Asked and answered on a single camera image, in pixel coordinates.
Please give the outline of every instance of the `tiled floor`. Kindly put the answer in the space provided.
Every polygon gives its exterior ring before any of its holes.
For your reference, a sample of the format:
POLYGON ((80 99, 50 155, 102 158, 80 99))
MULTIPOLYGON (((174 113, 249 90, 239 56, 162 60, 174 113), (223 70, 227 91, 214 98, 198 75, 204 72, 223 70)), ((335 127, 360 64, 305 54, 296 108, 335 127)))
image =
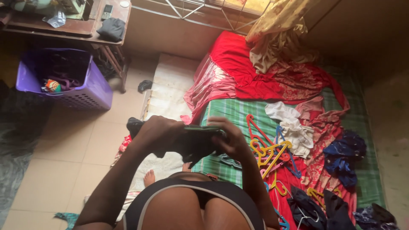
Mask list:
MULTIPOLYGON (((34 151, 3 230, 64 230, 55 212, 80 213, 109 171, 129 117, 139 117, 143 94, 137 87, 153 80, 157 62, 133 59, 126 93, 114 91, 112 108, 104 113, 56 106, 34 151)), ((116 81, 110 81, 116 88, 116 81)))

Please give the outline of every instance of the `wooden table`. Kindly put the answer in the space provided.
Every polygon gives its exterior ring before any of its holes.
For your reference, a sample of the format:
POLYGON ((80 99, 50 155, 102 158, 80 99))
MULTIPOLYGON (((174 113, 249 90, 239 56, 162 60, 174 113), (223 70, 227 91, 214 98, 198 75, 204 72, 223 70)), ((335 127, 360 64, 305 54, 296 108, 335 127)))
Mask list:
POLYGON ((46 22, 42 21, 44 16, 36 14, 26 14, 19 11, 11 11, 7 15, 7 22, 3 31, 17 32, 24 34, 33 34, 37 36, 47 36, 61 39, 75 40, 92 45, 94 49, 101 49, 102 53, 109 60, 116 73, 122 79, 122 92, 126 92, 126 74, 128 71, 130 59, 124 56, 121 46, 124 40, 120 42, 109 42, 99 38, 97 29, 102 27, 102 12, 106 4, 113 6, 112 18, 119 18, 125 22, 124 38, 126 28, 128 27, 129 15, 131 12, 130 0, 88 0, 92 3, 90 9, 85 10, 84 18, 86 20, 75 20, 67 18, 65 24, 58 28, 53 28, 46 22), (121 1, 129 2, 128 7, 119 5, 121 1))

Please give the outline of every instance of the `foot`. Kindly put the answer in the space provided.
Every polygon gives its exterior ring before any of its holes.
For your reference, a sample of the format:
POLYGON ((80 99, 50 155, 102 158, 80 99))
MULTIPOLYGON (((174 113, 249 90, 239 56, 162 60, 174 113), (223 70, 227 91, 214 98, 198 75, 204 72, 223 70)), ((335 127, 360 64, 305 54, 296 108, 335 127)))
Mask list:
POLYGON ((148 187, 153 183, 155 183, 155 174, 153 173, 153 169, 151 169, 145 174, 144 184, 145 187, 148 187))
POLYGON ((191 172, 192 170, 189 169, 190 164, 191 164, 191 162, 184 163, 183 166, 182 166, 182 172, 191 172))

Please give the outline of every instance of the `curtain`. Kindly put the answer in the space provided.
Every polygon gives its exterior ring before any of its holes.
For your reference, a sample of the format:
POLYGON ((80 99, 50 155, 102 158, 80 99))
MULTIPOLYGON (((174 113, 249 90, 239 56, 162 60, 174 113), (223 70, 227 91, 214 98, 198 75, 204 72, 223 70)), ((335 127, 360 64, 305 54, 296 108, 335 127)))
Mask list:
POLYGON ((278 60, 299 63, 317 59, 318 52, 303 48, 299 36, 306 34, 303 16, 319 0, 278 0, 257 20, 246 37, 250 60, 257 72, 266 73, 278 60))

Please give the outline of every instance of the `green plaid bedsheet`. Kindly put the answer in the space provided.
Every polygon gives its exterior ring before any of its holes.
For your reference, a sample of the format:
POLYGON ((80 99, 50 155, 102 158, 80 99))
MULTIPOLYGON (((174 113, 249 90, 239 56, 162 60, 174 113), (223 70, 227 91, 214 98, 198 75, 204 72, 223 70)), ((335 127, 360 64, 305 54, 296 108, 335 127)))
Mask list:
MULTIPOLYGON (((372 202, 375 202, 385 207, 375 148, 358 78, 355 72, 348 67, 337 68, 331 65, 324 65, 322 68, 337 79, 351 106, 351 109, 342 120, 342 126, 345 129, 351 129, 357 132, 358 135, 365 140, 368 147, 366 157, 356 164, 356 174, 358 176, 356 187, 357 206, 366 207, 372 202)), ((335 95, 331 89, 325 88, 321 92, 321 95, 324 97, 324 108, 326 111, 341 110, 341 106, 335 99, 335 95)), ((249 143, 250 136, 246 116, 252 114, 254 116, 254 122, 273 140, 278 123, 266 115, 264 107, 267 104, 268 102, 266 101, 243 101, 238 99, 213 100, 210 101, 202 114, 201 125, 206 125, 209 116, 226 117, 241 129, 246 141, 249 143)), ((254 130, 252 127, 253 134, 261 136, 260 133, 254 130)), ((218 176, 220 181, 229 181, 242 187, 241 170, 221 163, 219 156, 210 155, 203 158, 192 168, 192 171, 203 174, 210 173, 218 176)))

